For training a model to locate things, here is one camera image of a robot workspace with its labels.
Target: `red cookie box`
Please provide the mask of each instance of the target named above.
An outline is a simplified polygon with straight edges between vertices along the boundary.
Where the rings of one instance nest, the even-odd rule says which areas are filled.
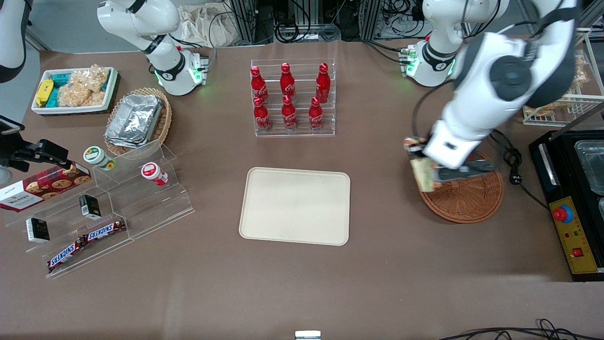
[[[0,208],[23,211],[90,179],[90,171],[76,162],[69,169],[53,166],[1,189]]]

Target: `clear acrylic display stand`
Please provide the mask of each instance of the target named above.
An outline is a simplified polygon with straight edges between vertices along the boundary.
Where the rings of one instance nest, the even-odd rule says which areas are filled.
[[[176,156],[165,145],[155,141],[115,159],[116,167],[112,171],[92,168],[95,179],[92,185],[66,191],[56,197],[56,201],[48,200],[20,213],[5,212],[6,225],[12,229],[26,230],[25,220],[30,217],[46,221],[50,241],[31,243],[27,250],[42,257],[40,272],[46,273],[47,261],[78,237],[114,221],[126,221],[126,230],[86,245],[47,274],[47,278],[64,275],[195,211],[171,164]],[[147,162],[157,163],[168,175],[166,185],[158,186],[141,176],[141,167]],[[93,221],[82,216],[79,197],[83,194],[98,200],[101,219]]]
[[[283,106],[283,95],[279,79],[281,78],[281,64],[288,62],[296,84],[296,118],[298,128],[288,131],[283,123],[281,108]],[[327,103],[321,104],[323,108],[323,127],[318,132],[312,132],[309,125],[308,110],[310,100],[316,95],[316,77],[319,75],[319,64],[325,62],[329,66],[328,73],[331,78],[331,89]],[[260,74],[266,81],[269,99],[265,103],[268,109],[272,128],[268,132],[258,129],[254,119],[254,93],[252,95],[252,119],[254,119],[254,131],[256,137],[313,137],[334,136],[336,134],[336,60],[334,58],[323,59],[267,59],[252,60],[252,66],[260,68]]]

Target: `wicker basket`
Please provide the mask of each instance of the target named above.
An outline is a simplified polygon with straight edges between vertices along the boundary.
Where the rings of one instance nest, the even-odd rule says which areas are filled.
[[[489,158],[476,152],[472,159]],[[486,175],[444,182],[434,192],[420,192],[424,202],[439,216],[456,223],[477,223],[491,217],[503,200],[503,181],[499,171]]]
[[[152,95],[156,96],[157,98],[160,98],[163,101],[163,106],[161,108],[160,117],[157,121],[157,125],[155,125],[155,130],[153,132],[153,136],[151,137],[151,140],[158,139],[161,142],[161,143],[158,143],[158,146],[161,147],[161,144],[164,143],[165,138],[168,136],[168,130],[170,129],[170,124],[172,122],[172,108],[170,107],[170,102],[168,102],[168,98],[166,98],[165,94],[163,94],[161,91],[156,90],[154,88],[146,88],[146,87],[140,88],[138,90],[134,90],[134,91],[130,92],[129,94],[127,94],[127,96],[130,94],[141,94],[143,96],[148,96],[149,94],[152,94]],[[115,104],[113,110],[111,110],[111,115],[109,115],[109,120],[107,121],[107,127],[109,127],[109,124],[111,124],[111,120],[113,120],[115,112],[117,111],[117,108],[120,106],[120,104],[122,103],[124,98],[126,98],[126,96],[122,97],[120,99],[120,101],[117,104]],[[105,145],[107,145],[107,149],[116,156],[123,155],[126,152],[134,149],[134,148],[127,148],[125,146],[113,145],[113,144],[109,143],[109,141],[107,139],[105,139]],[[146,150],[146,152],[147,151],[153,153],[156,150]]]

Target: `yellow panel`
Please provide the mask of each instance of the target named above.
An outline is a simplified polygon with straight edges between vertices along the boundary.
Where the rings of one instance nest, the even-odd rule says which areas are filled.
[[[587,243],[581,222],[577,218],[577,211],[574,208],[573,200],[570,197],[565,197],[559,201],[550,203],[550,210],[553,214],[554,209],[563,204],[570,207],[573,212],[573,220],[569,223],[562,223],[554,219],[554,222],[556,223],[558,237],[562,242],[564,254],[567,257],[568,265],[570,266],[570,271],[573,274],[597,273],[594,254],[591,252],[591,248]],[[573,249],[577,248],[581,249],[583,256],[574,256]]]

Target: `brown table surface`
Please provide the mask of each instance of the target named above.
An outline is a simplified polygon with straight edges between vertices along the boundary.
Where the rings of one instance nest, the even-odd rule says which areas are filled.
[[[142,53],[40,56],[42,70],[115,67],[118,98],[158,87]],[[336,136],[257,139],[250,59],[324,56],[336,57]],[[291,339],[295,330],[318,329],[325,339],[435,339],[534,327],[536,318],[604,335],[604,286],[569,282],[548,212],[520,188],[506,181],[499,211],[472,225],[449,223],[423,203],[402,142],[426,91],[361,43],[219,50],[208,85],[169,96],[166,145],[179,157],[175,168],[196,212],[56,280],[45,279],[41,259],[24,252],[23,234],[3,229],[1,338]],[[447,85],[426,101],[421,131],[451,91]],[[81,161],[86,147],[103,145],[106,119],[27,112],[23,136],[50,139]],[[542,198],[527,145],[547,129],[509,123],[503,130],[525,155],[525,185]],[[488,143],[480,150],[500,159]],[[243,239],[243,191],[255,166],[347,173],[348,243]],[[507,166],[498,166],[507,178]]]

